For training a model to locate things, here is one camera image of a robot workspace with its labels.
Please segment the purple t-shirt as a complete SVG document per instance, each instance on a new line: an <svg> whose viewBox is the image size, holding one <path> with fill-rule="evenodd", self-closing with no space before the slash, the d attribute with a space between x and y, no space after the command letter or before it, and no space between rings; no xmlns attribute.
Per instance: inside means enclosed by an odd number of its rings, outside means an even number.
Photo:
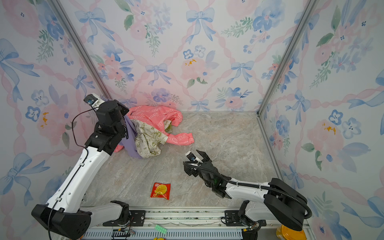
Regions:
<svg viewBox="0 0 384 240"><path fill-rule="evenodd" d="M128 138L123 138L121 140L121 144L124 146L129 156L131 156L132 158L141 159L142 157L137 151L135 142L137 136L135 125L132 123L132 121L127 115L125 116L125 123L127 127Z"/></svg>

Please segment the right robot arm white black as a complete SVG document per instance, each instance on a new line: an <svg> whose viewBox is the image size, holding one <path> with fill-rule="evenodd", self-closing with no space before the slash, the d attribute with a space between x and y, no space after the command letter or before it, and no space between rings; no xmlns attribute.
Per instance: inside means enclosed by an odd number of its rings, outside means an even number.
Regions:
<svg viewBox="0 0 384 240"><path fill-rule="evenodd" d="M243 201L239 210L225 211L226 226L245 226L248 231L256 231L266 226L267 221L279 221L291 230L301 231L304 220L312 216L308 200L284 181L278 178L267 183L236 180L220 174L205 152L198 151L198 154L199 158L192 152L186 153L185 173L200 177L222 199Z"/></svg>

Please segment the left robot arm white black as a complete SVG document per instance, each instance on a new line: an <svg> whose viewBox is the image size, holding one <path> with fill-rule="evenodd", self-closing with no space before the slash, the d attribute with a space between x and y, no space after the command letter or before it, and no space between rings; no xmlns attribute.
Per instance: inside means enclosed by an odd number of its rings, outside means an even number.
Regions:
<svg viewBox="0 0 384 240"><path fill-rule="evenodd" d="M48 234L77 240L96 225L114 222L126 226L132 220L129 204L111 201L106 205L82 208L81 203L102 165L118 143L128 137L125 115L129 109L117 100L99 101L88 95L85 102L96 111L98 122L73 170L45 204L32 210L32 216Z"/></svg>

